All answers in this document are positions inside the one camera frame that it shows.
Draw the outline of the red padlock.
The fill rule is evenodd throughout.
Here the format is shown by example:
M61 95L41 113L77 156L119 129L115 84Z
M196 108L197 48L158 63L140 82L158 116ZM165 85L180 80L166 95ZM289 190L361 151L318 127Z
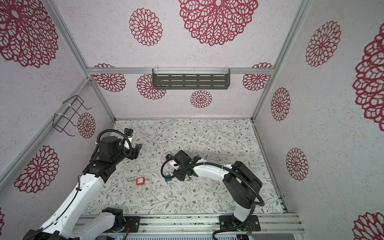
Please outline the red padlock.
M135 184L136 186L145 185L147 180L148 178L146 177L131 177L127 179L129 183Z

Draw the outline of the blue padlock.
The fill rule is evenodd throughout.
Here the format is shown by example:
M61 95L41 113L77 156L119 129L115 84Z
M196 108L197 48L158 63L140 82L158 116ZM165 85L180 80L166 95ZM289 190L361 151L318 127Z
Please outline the blue padlock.
M172 176L170 174L166 175L165 182L170 182L172 180Z

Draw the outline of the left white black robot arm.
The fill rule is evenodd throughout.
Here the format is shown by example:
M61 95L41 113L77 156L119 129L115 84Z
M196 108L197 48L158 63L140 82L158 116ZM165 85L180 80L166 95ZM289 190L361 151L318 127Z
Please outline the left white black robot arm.
M108 181L116 166L124 159L135 160L142 148L141 144L132 146L131 136L98 137L97 146L90 163L78 176L76 187L38 230L29 230L25 240L94 240L105 231L123 232L127 221L123 211L107 207L90 222L75 230L82 211L94 195Z

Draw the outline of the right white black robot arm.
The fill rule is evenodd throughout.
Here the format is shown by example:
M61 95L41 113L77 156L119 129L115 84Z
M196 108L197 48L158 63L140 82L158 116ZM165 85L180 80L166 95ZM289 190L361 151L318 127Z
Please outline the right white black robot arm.
M265 206L260 195L263 183L243 162L220 165L200 157L190 158L184 151L179 151L174 156L168 154L163 165L166 164L170 164L174 171L170 176L161 171L164 179L184 181L186 177L194 176L222 182L236 203L233 217L239 222L244 222L256 206Z

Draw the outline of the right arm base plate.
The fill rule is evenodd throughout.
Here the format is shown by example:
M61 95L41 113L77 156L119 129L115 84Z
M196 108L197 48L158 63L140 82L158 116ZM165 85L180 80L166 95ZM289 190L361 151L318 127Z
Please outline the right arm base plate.
M219 216L220 230L227 232L259 232L261 230L259 218L256 215L249 215L246 220L240 221L234 215Z

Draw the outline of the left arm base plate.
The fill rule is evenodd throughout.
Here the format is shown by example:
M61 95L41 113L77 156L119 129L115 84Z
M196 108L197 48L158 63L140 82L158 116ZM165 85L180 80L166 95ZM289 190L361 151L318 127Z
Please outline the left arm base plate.
M116 233L137 233L139 231L141 217L117 217L113 226Z

